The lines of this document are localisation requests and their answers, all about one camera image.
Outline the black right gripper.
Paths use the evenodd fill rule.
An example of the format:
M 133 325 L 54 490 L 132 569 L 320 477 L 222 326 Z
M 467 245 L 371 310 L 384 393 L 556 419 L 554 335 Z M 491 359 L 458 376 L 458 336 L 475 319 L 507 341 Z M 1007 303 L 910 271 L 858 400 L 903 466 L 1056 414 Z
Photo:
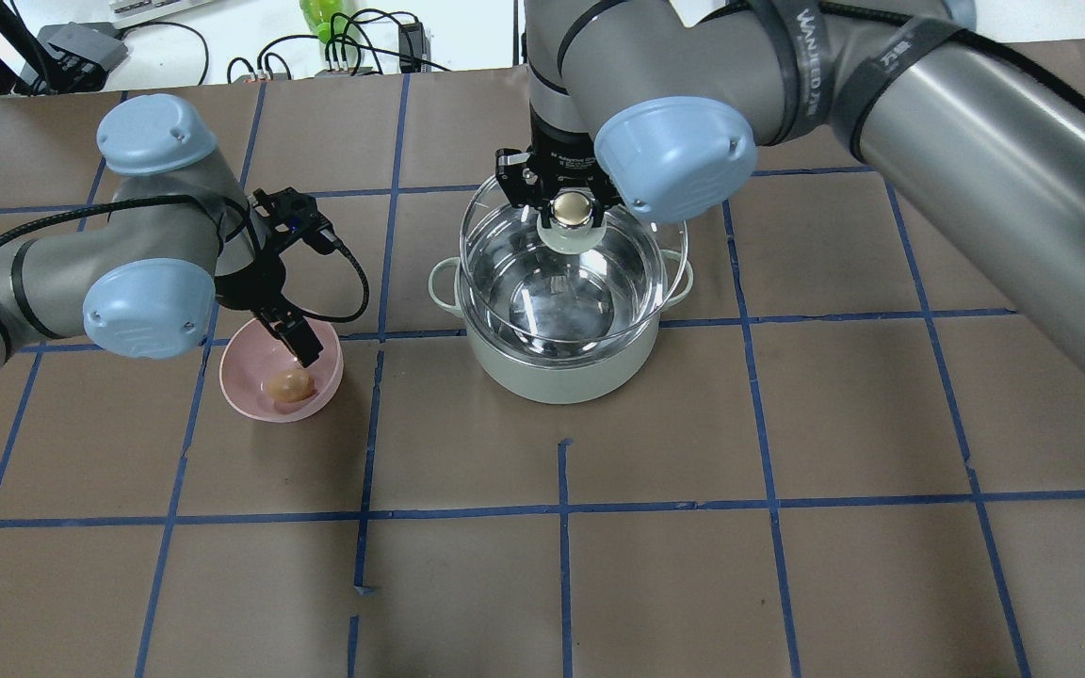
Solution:
M 591 220 L 600 222 L 608 209 L 620 206 L 620 189 L 600 168 L 590 135 L 570 132 L 547 121 L 529 124 L 529 146 L 496 151 L 494 179 L 516 207 L 554 219 L 561 193 L 580 192 L 591 202 Z

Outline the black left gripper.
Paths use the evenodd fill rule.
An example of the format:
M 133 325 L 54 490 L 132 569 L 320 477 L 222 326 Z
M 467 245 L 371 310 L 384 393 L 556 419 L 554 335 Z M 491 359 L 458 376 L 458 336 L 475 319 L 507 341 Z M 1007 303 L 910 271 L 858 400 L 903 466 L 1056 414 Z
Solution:
M 309 368 L 320 357 L 323 345 L 310 318 L 305 318 L 283 294 L 288 267 L 277 254 L 264 253 L 234 273 L 216 276 L 216 300 L 225 309 L 247 312 L 271 338 L 283 336 L 284 346 L 302 368 Z

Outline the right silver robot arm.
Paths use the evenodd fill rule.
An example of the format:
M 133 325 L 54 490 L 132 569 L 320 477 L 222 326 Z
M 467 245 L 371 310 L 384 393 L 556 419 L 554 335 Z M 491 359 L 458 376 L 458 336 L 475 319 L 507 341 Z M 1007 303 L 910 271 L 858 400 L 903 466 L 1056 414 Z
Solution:
M 830 127 L 1085 373 L 1085 95 L 976 31 L 972 1 L 526 1 L 516 206 L 584 190 L 681 222 L 758 151 Z

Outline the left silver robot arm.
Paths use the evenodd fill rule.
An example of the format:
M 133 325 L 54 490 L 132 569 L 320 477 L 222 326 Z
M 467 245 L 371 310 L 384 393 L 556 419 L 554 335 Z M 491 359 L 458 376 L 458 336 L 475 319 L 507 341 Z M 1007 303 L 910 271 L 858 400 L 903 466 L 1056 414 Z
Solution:
M 175 359 L 210 338 L 217 306 L 253 314 L 298 364 L 319 359 L 281 259 L 329 228 L 315 199 L 247 196 L 180 95 L 113 107 L 95 146 L 122 177 L 111 201 L 0 234 L 0 369 L 23 347 L 78 336 L 126 359 Z

